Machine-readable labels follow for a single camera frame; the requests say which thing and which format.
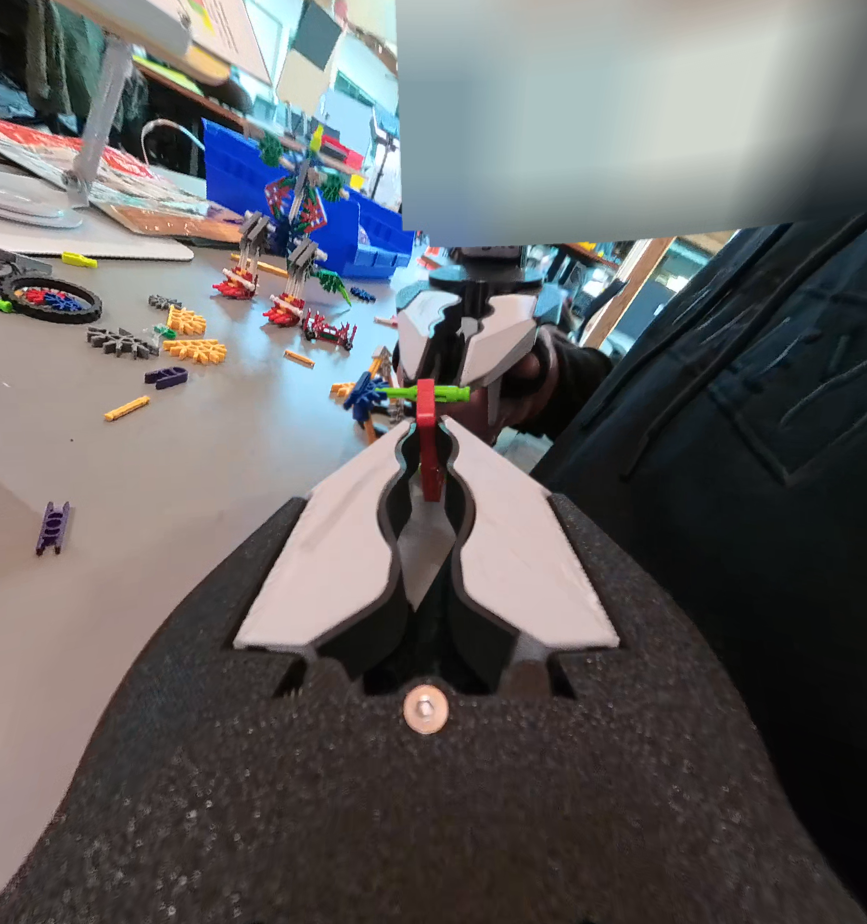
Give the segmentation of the printed toy packet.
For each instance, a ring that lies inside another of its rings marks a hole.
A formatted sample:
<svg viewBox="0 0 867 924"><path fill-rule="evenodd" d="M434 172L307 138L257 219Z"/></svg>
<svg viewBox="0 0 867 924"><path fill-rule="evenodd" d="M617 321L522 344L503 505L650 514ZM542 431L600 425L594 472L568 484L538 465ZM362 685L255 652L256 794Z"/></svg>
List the printed toy packet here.
<svg viewBox="0 0 867 924"><path fill-rule="evenodd" d="M60 189L80 151L80 139L0 120L0 156ZM111 147L104 149L89 201L137 234L230 245L242 237L241 215L183 190L132 155Z"/></svg>

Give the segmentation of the tire with colourful hub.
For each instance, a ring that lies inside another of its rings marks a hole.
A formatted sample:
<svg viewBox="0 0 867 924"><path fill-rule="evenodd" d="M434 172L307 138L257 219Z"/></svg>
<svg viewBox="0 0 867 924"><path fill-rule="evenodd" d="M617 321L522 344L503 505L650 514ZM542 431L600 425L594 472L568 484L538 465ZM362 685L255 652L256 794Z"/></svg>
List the tire with colourful hub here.
<svg viewBox="0 0 867 924"><path fill-rule="evenodd" d="M38 321L89 325L103 313L100 297L74 283L41 275L17 275L2 285L3 297L16 313Z"/></svg>

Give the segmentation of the red connector pair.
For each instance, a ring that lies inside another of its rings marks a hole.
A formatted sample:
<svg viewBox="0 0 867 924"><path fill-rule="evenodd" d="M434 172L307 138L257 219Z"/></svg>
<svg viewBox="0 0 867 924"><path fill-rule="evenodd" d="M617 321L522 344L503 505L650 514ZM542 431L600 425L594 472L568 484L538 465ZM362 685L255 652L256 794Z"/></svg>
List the red connector pair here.
<svg viewBox="0 0 867 924"><path fill-rule="evenodd" d="M440 463L437 442L438 417L435 383L432 379L419 379L415 401L416 433L420 446L420 478L425 502L439 502L444 488L445 475Z"/></svg>

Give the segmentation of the orange rod blue connector frame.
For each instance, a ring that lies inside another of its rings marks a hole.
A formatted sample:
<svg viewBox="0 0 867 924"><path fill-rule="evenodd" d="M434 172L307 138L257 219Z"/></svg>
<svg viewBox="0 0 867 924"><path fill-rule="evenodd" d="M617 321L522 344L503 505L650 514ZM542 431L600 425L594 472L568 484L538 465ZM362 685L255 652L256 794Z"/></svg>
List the orange rod blue connector frame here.
<svg viewBox="0 0 867 924"><path fill-rule="evenodd" d="M371 445L382 435L376 426L376 417L385 417L388 424L394 426L405 418L416 418L423 401L436 413L438 405L466 404L472 396L469 386L426 382L424 387L426 392L421 385L399 386L393 354L387 347L379 346L372 354L367 371L352 383L332 385L330 397L349 412L364 433L367 444Z"/></svg>

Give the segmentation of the blue plastic bin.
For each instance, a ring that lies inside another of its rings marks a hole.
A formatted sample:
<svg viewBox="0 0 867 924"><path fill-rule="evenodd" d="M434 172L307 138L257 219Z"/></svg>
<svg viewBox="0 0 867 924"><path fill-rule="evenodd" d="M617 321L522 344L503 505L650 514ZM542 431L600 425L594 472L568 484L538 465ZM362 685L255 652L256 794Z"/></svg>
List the blue plastic bin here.
<svg viewBox="0 0 867 924"><path fill-rule="evenodd" d="M266 186L288 172L262 161L259 147L242 135L204 120L207 198L244 214L268 213ZM390 279L412 259L415 234L404 230L402 217L358 191L347 200L324 204L327 224L311 237L324 250L324 268L345 278Z"/></svg>

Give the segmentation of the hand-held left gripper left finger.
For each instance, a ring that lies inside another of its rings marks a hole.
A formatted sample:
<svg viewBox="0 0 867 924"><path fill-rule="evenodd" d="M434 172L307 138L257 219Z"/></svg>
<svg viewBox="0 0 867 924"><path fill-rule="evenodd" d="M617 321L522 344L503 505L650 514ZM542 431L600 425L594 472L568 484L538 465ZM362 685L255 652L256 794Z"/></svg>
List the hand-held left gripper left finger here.
<svg viewBox="0 0 867 924"><path fill-rule="evenodd" d="M393 653L408 621L397 542L418 461L416 428L402 422L310 492L238 650Z"/></svg>

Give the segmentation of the multicolour toy model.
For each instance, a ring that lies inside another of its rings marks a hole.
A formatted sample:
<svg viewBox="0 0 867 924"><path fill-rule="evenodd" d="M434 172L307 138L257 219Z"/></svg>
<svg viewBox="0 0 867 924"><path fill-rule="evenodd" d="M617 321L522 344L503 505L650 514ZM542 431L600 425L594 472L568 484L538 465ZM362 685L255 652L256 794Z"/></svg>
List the multicolour toy model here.
<svg viewBox="0 0 867 924"><path fill-rule="evenodd" d="M281 167L286 173L265 187L267 214L245 214L235 266L259 274L263 252L268 245L277 244L287 261L283 294L302 298L307 281L316 278L324 291L341 295L349 303L347 286L336 272L323 267L327 255L312 239L312 233L327 224L322 194L328 192L333 202L348 197L341 175L322 165L323 145L322 125L301 150L289 148L271 134L260 140L261 160L267 167Z"/></svg>

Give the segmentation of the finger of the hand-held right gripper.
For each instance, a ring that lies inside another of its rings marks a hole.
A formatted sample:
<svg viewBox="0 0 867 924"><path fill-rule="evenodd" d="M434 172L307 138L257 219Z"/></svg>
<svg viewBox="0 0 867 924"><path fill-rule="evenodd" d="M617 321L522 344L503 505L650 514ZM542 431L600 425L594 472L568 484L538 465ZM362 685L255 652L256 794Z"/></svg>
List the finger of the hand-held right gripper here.
<svg viewBox="0 0 867 924"><path fill-rule="evenodd" d="M479 319L463 318L459 331L463 353L456 385L489 387L526 357L535 344L538 296L494 295Z"/></svg>
<svg viewBox="0 0 867 924"><path fill-rule="evenodd" d="M417 294L397 314L397 374L407 386L419 379L458 385L463 360L461 296L441 290Z"/></svg>

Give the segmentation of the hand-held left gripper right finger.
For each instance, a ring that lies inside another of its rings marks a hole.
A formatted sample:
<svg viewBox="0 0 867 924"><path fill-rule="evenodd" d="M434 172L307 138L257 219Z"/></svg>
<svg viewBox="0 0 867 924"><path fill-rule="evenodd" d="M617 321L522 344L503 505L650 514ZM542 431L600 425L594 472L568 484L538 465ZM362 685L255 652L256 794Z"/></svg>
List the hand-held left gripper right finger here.
<svg viewBox="0 0 867 924"><path fill-rule="evenodd" d="M620 638L551 503L551 494L455 420L445 512L455 532L451 578L458 646L486 622L508 658L612 650Z"/></svg>

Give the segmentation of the purple ladder connector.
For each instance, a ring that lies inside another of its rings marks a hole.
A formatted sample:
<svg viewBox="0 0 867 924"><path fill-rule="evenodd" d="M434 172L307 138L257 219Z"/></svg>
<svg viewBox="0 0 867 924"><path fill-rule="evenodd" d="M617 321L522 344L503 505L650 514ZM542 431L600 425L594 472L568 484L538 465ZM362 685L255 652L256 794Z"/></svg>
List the purple ladder connector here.
<svg viewBox="0 0 867 924"><path fill-rule="evenodd" d="M67 536L70 511L69 502L47 503L36 540L36 556L42 557L47 552L61 554Z"/></svg>

